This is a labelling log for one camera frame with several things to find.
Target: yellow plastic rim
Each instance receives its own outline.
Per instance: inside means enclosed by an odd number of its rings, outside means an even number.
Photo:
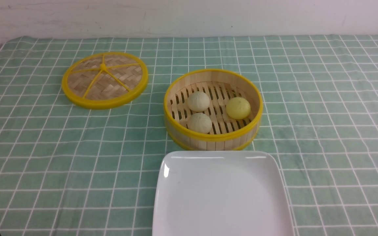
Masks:
[[[253,87],[253,89],[256,91],[256,93],[258,94],[258,97],[259,97],[259,111],[256,114],[255,118],[253,118],[253,120],[248,125],[246,125],[245,127],[242,127],[239,130],[236,130],[236,131],[233,131],[233,132],[230,132],[230,133],[207,134],[207,133],[198,133],[198,132],[190,130],[190,129],[186,128],[186,127],[183,127],[182,125],[180,125],[177,121],[175,121],[173,119],[173,117],[171,116],[170,111],[167,109],[167,96],[170,93],[171,88],[176,83],[178,83],[181,79],[185,78],[186,76],[189,76],[189,75],[192,75],[192,74],[195,74],[195,73],[205,72],[205,71],[220,71],[220,72],[230,73],[230,74],[232,74],[234,76],[239,77],[240,79],[243,79],[250,86]],[[202,69],[202,70],[195,70],[195,71],[186,73],[183,76],[181,76],[178,79],[176,79],[176,81],[172,82],[172,84],[168,87],[168,89],[167,89],[167,91],[165,93],[164,101],[163,101],[163,108],[164,108],[164,113],[165,113],[166,118],[168,119],[168,121],[180,133],[182,133],[182,134],[184,134],[186,136],[189,136],[191,138],[199,139],[199,140],[203,140],[203,141],[207,141],[207,142],[220,142],[220,141],[226,141],[226,140],[229,140],[229,139],[235,139],[235,138],[237,138],[239,136],[242,136],[242,135],[250,132],[252,130],[252,128],[261,119],[262,112],[263,112],[263,100],[262,100],[261,93],[259,92],[258,88],[251,81],[249,81],[248,79],[246,79],[245,77],[243,77],[243,76],[241,76],[241,75],[239,75],[237,73],[234,73],[232,71],[229,71],[229,70],[222,70],[222,69]]]
[[[167,130],[167,133],[169,134],[169,136],[171,137],[171,139],[173,140],[173,142],[175,142],[177,145],[179,145],[181,148],[183,149],[186,149],[186,150],[197,150],[197,149],[194,149],[194,148],[191,148],[183,143],[181,143],[179,140],[177,140],[167,129],[166,127],[166,130]],[[249,146],[249,144],[251,144],[253,142],[253,140],[255,139],[256,135],[258,134],[258,131],[259,129],[255,132],[254,136],[249,140],[247,141],[245,144],[241,145],[241,146],[238,146],[236,148],[234,148],[233,150],[234,151],[240,151],[240,150],[243,150],[245,149],[247,146]]]
[[[120,97],[115,97],[109,100],[89,100],[89,99],[85,99],[83,97],[77,96],[75,93],[73,93],[69,89],[69,86],[68,86],[68,77],[73,71],[73,69],[83,61],[86,61],[95,57],[105,56],[105,55],[122,55],[122,56],[126,56],[128,58],[132,58],[133,60],[135,60],[138,63],[138,65],[141,66],[141,69],[142,69],[141,81],[138,83],[138,85],[132,90],[130,90],[128,93],[126,93],[125,95],[122,95]],[[135,57],[134,55],[127,54],[124,52],[103,52],[103,53],[98,53],[98,54],[94,54],[89,57],[83,58],[75,62],[74,64],[72,64],[72,66],[68,68],[68,70],[65,72],[62,78],[62,90],[64,91],[66,97],[72,103],[75,103],[78,106],[88,108],[88,109],[110,109],[110,108],[122,106],[134,100],[135,98],[137,98],[145,90],[145,88],[147,87],[147,84],[148,84],[147,66],[138,57]]]

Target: woven bamboo lid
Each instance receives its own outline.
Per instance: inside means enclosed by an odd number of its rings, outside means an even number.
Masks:
[[[69,67],[62,89],[79,106],[108,109],[135,99],[147,83],[147,67],[139,58],[123,52],[105,52]]]

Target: lid center knob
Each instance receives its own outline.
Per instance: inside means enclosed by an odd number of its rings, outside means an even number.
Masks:
[[[106,64],[105,64],[105,63],[101,63],[101,64],[100,64],[100,70],[103,70],[103,71],[108,70],[108,68],[106,67]]]

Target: white wall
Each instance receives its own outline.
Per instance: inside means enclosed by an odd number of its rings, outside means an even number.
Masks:
[[[378,0],[0,0],[0,42],[323,33],[378,33]]]

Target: square white plate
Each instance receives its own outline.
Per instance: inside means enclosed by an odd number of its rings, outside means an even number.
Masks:
[[[158,176],[153,236],[293,236],[282,178],[260,151],[175,151]]]

